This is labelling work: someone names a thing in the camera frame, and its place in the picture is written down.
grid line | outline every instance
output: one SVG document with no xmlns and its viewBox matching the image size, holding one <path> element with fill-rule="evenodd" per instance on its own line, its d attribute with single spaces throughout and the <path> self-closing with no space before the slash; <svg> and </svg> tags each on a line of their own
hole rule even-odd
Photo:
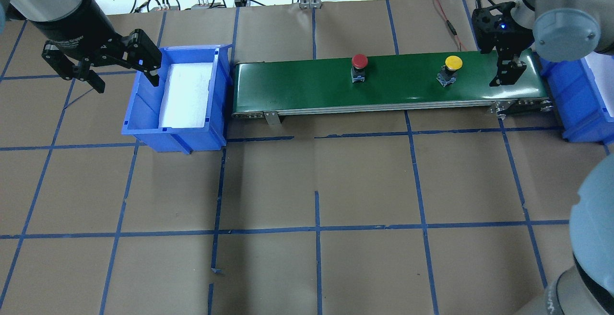
<svg viewBox="0 0 614 315">
<path fill-rule="evenodd" d="M 311 9 L 311 41 L 312 41 L 312 59 L 317 59 L 318 53 L 316 48 L 316 9 Z"/>
<path fill-rule="evenodd" d="M 213 283 L 209 284 L 209 294 L 207 297 L 207 315 L 213 312 Z"/>
<path fill-rule="evenodd" d="M 469 20 L 469 26 L 471 27 L 471 31 L 473 31 L 473 22 L 471 21 L 471 14 L 469 14 L 469 6 L 467 5 L 467 0 L 462 0 L 462 5 L 465 7 L 465 14 L 467 14 L 467 20 Z M 473 37 L 473 42 L 475 43 L 475 47 L 480 51 L 480 47 L 478 46 L 478 40 L 475 38 L 475 34 L 471 33 Z"/>
<path fill-rule="evenodd" d="M 516 169 L 516 162 L 514 162 L 514 156 L 511 151 L 511 147 L 509 146 L 509 140 L 507 138 L 507 133 L 505 132 L 505 125 L 503 120 L 498 120 L 499 125 L 501 127 L 501 134 L 503 136 L 503 140 L 505 143 L 505 150 L 507 151 L 507 156 L 509 159 L 509 166 L 511 166 L 511 171 L 514 175 L 514 181 L 516 182 L 516 189 L 518 191 L 518 198 L 520 199 L 520 205 L 522 206 L 522 212 L 524 213 L 524 219 L 529 230 L 529 238 L 531 239 L 531 245 L 533 246 L 533 253 L 535 254 L 535 262 L 537 263 L 537 269 L 540 274 L 540 278 L 542 280 L 542 286 L 544 289 L 548 286 L 548 282 L 546 281 L 546 273 L 544 272 L 542 265 L 542 257 L 539 252 L 539 247 L 537 246 L 537 239 L 535 239 L 535 232 L 533 232 L 533 225 L 531 224 L 531 217 L 529 215 L 529 210 L 525 207 L 525 199 L 524 193 L 522 192 L 522 185 L 520 184 L 520 178 L 518 177 L 518 170 Z"/>
<path fill-rule="evenodd" d="M 74 88 L 74 84 L 75 84 L 75 79 L 72 79 L 71 81 L 71 85 L 68 88 L 68 93 L 66 94 L 66 99 L 64 100 L 64 106 L 66 106 L 66 104 L 68 103 L 68 101 L 71 98 L 71 93 L 72 93 L 72 89 Z M 36 185 L 36 190 L 35 190 L 35 194 L 32 198 L 32 202 L 30 204 L 29 210 L 28 210 L 28 215 L 26 216 L 26 220 L 24 223 L 24 227 L 22 228 L 22 233 L 19 237 L 19 241 L 17 243 L 17 248 L 15 249 L 15 254 L 13 255 L 13 260 L 11 261 L 11 267 L 9 267 L 9 273 L 7 274 L 6 280 L 4 282 L 4 287 L 2 288 L 2 294 L 0 294 L 0 309 L 2 309 L 2 305 L 4 304 L 4 299 L 6 298 L 6 293 L 8 292 L 9 289 L 9 284 L 11 282 L 11 277 L 13 277 L 13 272 L 15 271 L 15 266 L 17 265 L 17 260 L 19 258 L 19 253 L 21 252 L 22 249 L 22 244 L 24 243 L 24 236 L 26 234 L 26 232 L 28 231 L 28 226 L 30 224 L 30 219 L 32 218 L 32 214 L 35 210 L 35 205 L 36 205 L 36 200 L 38 200 L 38 196 L 40 193 L 40 188 L 42 187 L 42 182 L 45 179 L 45 173 L 47 171 L 47 167 L 49 166 L 49 162 L 51 160 L 51 155 L 53 152 L 53 145 L 55 145 L 55 142 L 58 138 L 58 134 L 59 134 L 59 128 L 62 125 L 62 121 L 64 120 L 64 114 L 66 114 L 66 110 L 62 109 L 62 112 L 59 115 L 59 119 L 58 119 L 58 124 L 55 127 L 55 133 L 53 133 L 53 140 L 51 142 L 51 148 L 49 149 L 49 152 L 47 153 L 47 158 L 45 159 L 45 164 L 42 167 L 42 171 L 40 172 L 40 177 L 39 177 L 39 181 Z"/>
<path fill-rule="evenodd" d="M 531 221 L 531 225 L 568 225 L 569 220 L 557 219 L 548 221 Z M 526 225 L 525 221 L 515 222 L 467 222 L 467 223 L 428 223 L 432 228 L 488 228 L 488 227 L 516 227 Z M 414 224 L 381 224 L 381 225 L 330 225 L 316 227 L 284 227 L 284 228 L 260 228 L 260 229 L 220 229 L 218 234 L 267 234 L 267 233 L 293 233 L 293 232 L 316 232 L 324 231 L 372 231 L 372 230 L 417 230 L 422 229 L 421 223 Z M 120 237 L 166 237 L 166 236 L 212 236 L 215 230 L 178 230 L 178 231 L 149 231 L 149 232 L 120 232 Z M 24 239 L 46 238 L 98 238 L 114 237 L 114 232 L 92 233 L 31 233 L 26 234 Z M 19 239 L 19 234 L 2 234 L 0 239 Z"/>
<path fill-rule="evenodd" d="M 121 74 L 135 74 L 136 70 L 118 70 L 117 72 L 100 72 L 96 73 L 98 75 L 121 75 Z M 46 75 L 20 75 L 17 77 L 5 77 L 5 81 L 22 81 L 28 79 L 52 79 L 59 78 L 60 76 L 57 74 L 46 74 Z"/>
<path fill-rule="evenodd" d="M 465 7 L 465 14 L 467 15 L 467 20 L 469 20 L 469 26 L 471 26 L 471 29 L 473 31 L 473 22 L 471 19 L 471 15 L 469 14 L 469 7 L 467 6 L 467 0 L 462 0 L 462 3 L 463 3 L 463 6 Z M 472 36 L 473 36 L 473 41 L 475 42 L 476 48 L 480 50 L 480 47 L 478 46 L 478 40 L 475 37 L 475 34 L 472 34 Z M 524 203 L 525 203 L 524 193 L 522 192 L 522 185 L 520 184 L 520 178 L 518 177 L 518 170 L 516 169 L 516 163 L 514 162 L 514 156 L 511 151 L 511 147 L 509 146 L 509 140 L 507 138 L 507 131 L 527 131 L 527 129 L 521 129 L 521 128 L 506 129 L 503 120 L 500 120 L 500 119 L 498 119 L 498 123 L 499 123 L 499 128 L 501 131 L 501 135 L 504 140 L 505 150 L 508 155 L 509 166 L 511 167 L 511 171 L 514 176 L 514 181 L 516 183 L 516 189 L 518 191 L 518 198 L 520 199 L 520 205 L 522 206 L 522 212 L 524 213 L 525 223 L 529 231 L 529 238 L 531 239 L 531 246 L 533 247 L 533 253 L 535 254 L 535 262 L 537 263 L 537 269 L 539 271 L 540 278 L 542 280 L 542 286 L 546 288 L 548 282 L 546 281 L 546 273 L 544 272 L 544 269 L 543 269 L 542 257 L 539 252 L 539 247 L 537 246 L 537 239 L 535 239 L 535 232 L 533 232 L 533 225 L 531 223 L 531 217 L 529 215 L 529 211 L 524 207 Z"/>
<path fill-rule="evenodd" d="M 394 19 L 392 17 L 392 9 L 390 8 L 390 0 L 386 0 L 386 8 L 388 9 L 388 20 L 390 20 L 390 29 L 392 30 L 392 41 L 394 42 L 394 53 L 399 54 L 399 43 L 397 43 L 397 30 L 394 28 Z"/>
<path fill-rule="evenodd" d="M 320 192 L 315 191 L 316 208 L 316 289 L 318 290 L 318 315 L 322 315 L 322 245 L 320 242 Z"/>
<path fill-rule="evenodd" d="M 6 71 L 9 69 L 9 64 L 11 64 L 11 60 L 13 59 L 13 55 L 15 55 L 15 51 L 17 50 L 17 46 L 19 41 L 22 39 L 22 35 L 24 34 L 24 30 L 26 29 L 26 24 L 28 20 L 24 20 L 24 24 L 22 25 L 22 29 L 19 31 L 19 35 L 17 35 L 17 39 L 15 40 L 15 44 L 13 44 L 13 49 L 9 54 L 9 58 L 6 60 L 6 64 L 4 64 L 4 68 L 2 70 L 2 74 L 0 74 L 0 82 L 4 80 L 4 76 L 6 75 Z"/>
<path fill-rule="evenodd" d="M 548 130 L 562 130 L 560 126 L 554 127 L 520 127 L 520 128 L 506 128 L 508 132 L 516 131 L 548 131 Z M 414 131 L 413 135 L 420 134 L 445 134 L 445 133 L 492 133 L 500 132 L 500 128 L 478 128 L 478 129 L 450 129 L 450 130 L 430 130 L 430 131 Z M 315 136 L 314 139 L 338 139 L 338 138 L 370 138 L 379 136 L 405 136 L 406 131 L 391 131 L 381 133 L 344 133 L 344 134 L 329 134 L 327 136 Z M 263 136 L 258 138 L 231 138 L 228 139 L 229 143 L 237 142 L 255 142 L 255 141 L 280 141 L 280 140 L 293 140 L 294 136 Z M 84 145 L 55 145 L 51 146 L 18 146 L 18 147 L 0 147 L 1 151 L 30 151 L 30 150 L 48 150 L 48 149 L 96 149 L 96 148 L 108 148 L 108 147 L 132 147 L 132 142 L 116 142 L 107 144 L 84 144 Z M 144 142 L 140 142 L 140 146 L 145 146 Z"/>
<path fill-rule="evenodd" d="M 230 51 L 230 66 L 234 69 L 235 67 L 235 51 L 236 51 L 236 34 L 237 27 L 239 27 L 239 7 L 236 8 L 235 11 L 235 27 L 232 33 L 232 51 Z"/>
<path fill-rule="evenodd" d="M 428 224 L 426 221 L 426 214 L 424 212 L 424 202 L 422 196 L 422 189 L 420 187 L 420 175 L 418 173 L 418 164 L 416 159 L 416 151 L 414 149 L 414 138 L 412 133 L 412 123 L 410 122 L 410 117 L 407 113 L 407 110 L 404 112 L 405 114 L 405 123 L 407 125 L 407 136 L 410 139 L 410 154 L 412 155 L 412 167 L 414 171 L 414 180 L 416 182 L 416 193 L 418 198 L 418 208 L 420 210 L 420 223 L 423 230 L 423 241 L 424 241 L 424 254 L 426 257 L 426 267 L 428 271 L 428 284 L 430 284 L 430 296 L 433 302 L 433 311 L 435 315 L 439 315 L 439 306 L 437 304 L 437 291 L 435 288 L 435 277 L 433 275 L 433 263 L 430 256 L 430 245 L 428 243 Z"/>
<path fill-rule="evenodd" d="M 130 192 L 130 185 L 132 183 L 132 175 L 134 174 L 134 167 L 136 165 L 136 159 L 138 156 L 140 143 L 138 140 L 136 140 L 133 145 L 134 145 L 134 153 L 132 154 L 132 161 L 130 162 L 130 170 L 128 171 L 128 179 L 126 181 L 126 190 L 124 191 L 123 201 L 121 202 L 121 209 L 119 212 L 119 219 L 117 220 L 116 232 L 113 235 L 113 248 L 111 249 L 111 254 L 109 258 L 109 267 L 107 268 L 107 276 L 105 278 L 105 288 L 103 289 L 103 297 L 100 302 L 99 315 L 103 315 L 105 313 L 107 296 L 109 294 L 109 286 L 111 282 L 111 276 L 113 273 L 113 266 L 115 264 L 115 258 L 117 256 L 117 246 L 119 245 L 119 239 L 121 236 L 121 226 L 123 225 L 123 217 L 126 212 L 126 199 L 128 198 L 128 195 Z"/>
<path fill-rule="evenodd" d="M 226 169 L 226 148 L 222 149 L 222 161 L 220 165 L 220 180 L 217 186 L 217 205 L 215 207 L 215 226 L 213 228 L 213 246 L 211 247 L 211 270 L 220 273 L 217 266 L 217 241 L 220 234 L 220 219 L 222 215 L 222 195 L 224 193 L 224 173 Z"/>
</svg>

yellow button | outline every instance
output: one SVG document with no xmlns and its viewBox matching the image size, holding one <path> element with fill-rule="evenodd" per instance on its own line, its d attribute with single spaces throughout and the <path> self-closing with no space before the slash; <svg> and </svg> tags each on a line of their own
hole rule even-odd
<svg viewBox="0 0 614 315">
<path fill-rule="evenodd" d="M 462 68 L 462 59 L 457 56 L 451 56 L 446 59 L 446 67 L 448 70 L 460 70 Z"/>
</svg>

conveyor belt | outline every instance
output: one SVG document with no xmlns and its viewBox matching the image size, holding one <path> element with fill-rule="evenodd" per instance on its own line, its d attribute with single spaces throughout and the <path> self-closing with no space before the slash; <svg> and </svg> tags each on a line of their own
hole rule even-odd
<svg viewBox="0 0 614 315">
<path fill-rule="evenodd" d="M 436 79 L 446 57 L 458 55 L 463 68 L 453 85 Z M 349 58 L 238 64 L 235 118 L 330 114 L 377 110 L 491 105 L 507 99 L 547 98 L 530 50 L 527 70 L 515 85 L 490 87 L 497 54 L 479 51 L 369 57 L 364 83 L 352 83 Z"/>
</svg>

gray robot arm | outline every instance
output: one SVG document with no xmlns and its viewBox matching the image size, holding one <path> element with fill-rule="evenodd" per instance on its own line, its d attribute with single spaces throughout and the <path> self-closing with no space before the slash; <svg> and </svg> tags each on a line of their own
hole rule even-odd
<svg viewBox="0 0 614 315">
<path fill-rule="evenodd" d="M 79 79 L 102 93 L 105 82 L 90 68 L 118 64 L 143 72 L 158 86 L 162 53 L 156 44 L 141 29 L 119 35 L 94 0 L 0 0 L 0 5 L 1 24 L 11 5 L 48 38 L 41 56 L 62 79 Z"/>
<path fill-rule="evenodd" d="M 614 0 L 516 0 L 511 16 L 533 30 L 535 49 L 549 61 L 592 51 L 614 55 Z"/>
</svg>

red button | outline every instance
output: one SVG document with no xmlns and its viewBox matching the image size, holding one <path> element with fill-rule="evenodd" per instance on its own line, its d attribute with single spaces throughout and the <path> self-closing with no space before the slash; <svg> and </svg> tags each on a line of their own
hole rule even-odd
<svg viewBox="0 0 614 315">
<path fill-rule="evenodd" d="M 355 66 L 357 70 L 362 70 L 369 63 L 369 60 L 365 55 L 358 54 L 352 58 L 352 66 Z"/>
</svg>

